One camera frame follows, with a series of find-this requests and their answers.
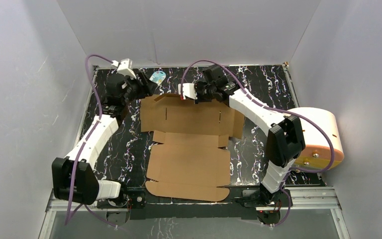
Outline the brown cardboard box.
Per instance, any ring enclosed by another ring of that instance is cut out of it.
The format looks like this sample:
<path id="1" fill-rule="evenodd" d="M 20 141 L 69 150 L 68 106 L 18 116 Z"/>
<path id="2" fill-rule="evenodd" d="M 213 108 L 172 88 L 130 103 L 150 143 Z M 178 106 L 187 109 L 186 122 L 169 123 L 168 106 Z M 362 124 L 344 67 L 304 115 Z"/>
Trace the brown cardboard box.
<path id="1" fill-rule="evenodd" d="M 230 193 L 230 138 L 244 116 L 218 101 L 195 104 L 177 94 L 140 102 L 141 131 L 153 134 L 146 189 L 154 196 L 219 202 Z"/>

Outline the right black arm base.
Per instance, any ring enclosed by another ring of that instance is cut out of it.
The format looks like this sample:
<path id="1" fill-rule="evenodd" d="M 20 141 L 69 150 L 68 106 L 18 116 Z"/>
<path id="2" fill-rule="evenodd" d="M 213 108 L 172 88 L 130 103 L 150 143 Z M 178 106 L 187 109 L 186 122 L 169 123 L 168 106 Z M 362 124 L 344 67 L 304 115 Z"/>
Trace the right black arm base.
<path id="1" fill-rule="evenodd" d="M 267 207 L 266 210 L 258 210 L 257 218 L 262 225 L 270 228 L 281 225 L 288 218 L 293 206 L 290 191 L 284 186 L 279 186 L 273 193 L 264 185 L 260 185 L 257 190 L 246 189 L 233 202 L 246 208 Z"/>

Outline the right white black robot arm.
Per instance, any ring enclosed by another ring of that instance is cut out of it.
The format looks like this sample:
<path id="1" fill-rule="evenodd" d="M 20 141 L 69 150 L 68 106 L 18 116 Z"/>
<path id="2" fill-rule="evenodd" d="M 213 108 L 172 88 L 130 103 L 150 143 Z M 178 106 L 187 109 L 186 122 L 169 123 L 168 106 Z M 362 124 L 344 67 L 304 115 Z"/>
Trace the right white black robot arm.
<path id="1" fill-rule="evenodd" d="M 238 81 L 228 81 L 218 65 L 205 68 L 203 75 L 205 80 L 194 87 L 196 101 L 224 103 L 251 120 L 267 136 L 265 156 L 269 162 L 261 182 L 260 199 L 264 205 L 273 206 L 280 199 L 279 190 L 291 166 L 305 149 L 300 119 L 270 110 Z"/>

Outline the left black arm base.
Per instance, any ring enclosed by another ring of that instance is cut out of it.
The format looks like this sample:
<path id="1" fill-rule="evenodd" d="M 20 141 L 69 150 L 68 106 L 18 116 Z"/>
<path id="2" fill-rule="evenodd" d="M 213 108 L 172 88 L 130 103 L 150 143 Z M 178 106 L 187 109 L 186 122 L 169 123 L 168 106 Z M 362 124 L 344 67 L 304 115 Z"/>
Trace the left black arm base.
<path id="1" fill-rule="evenodd" d="M 146 190 L 143 187 L 124 187 L 115 199 L 99 199 L 96 207 L 106 211 L 105 220 L 121 226 L 130 219 L 145 219 Z"/>

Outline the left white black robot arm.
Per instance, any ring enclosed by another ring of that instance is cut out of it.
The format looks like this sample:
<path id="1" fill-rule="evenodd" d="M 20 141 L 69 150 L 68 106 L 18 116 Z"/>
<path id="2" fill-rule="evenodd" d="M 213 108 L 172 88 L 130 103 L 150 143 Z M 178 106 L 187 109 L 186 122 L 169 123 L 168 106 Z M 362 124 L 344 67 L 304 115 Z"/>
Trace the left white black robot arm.
<path id="1" fill-rule="evenodd" d="M 101 99 L 102 112 L 95 116 L 92 125 L 63 158 L 57 157 L 51 165 L 53 191 L 57 199 L 91 205 L 99 200 L 109 200 L 116 207 L 128 203 L 126 187 L 116 180 L 98 180 L 94 166 L 100 153 L 117 132 L 128 112 L 128 105 L 152 96 L 165 80 L 166 74 L 157 71 L 147 77 L 137 74 L 112 74 Z"/>

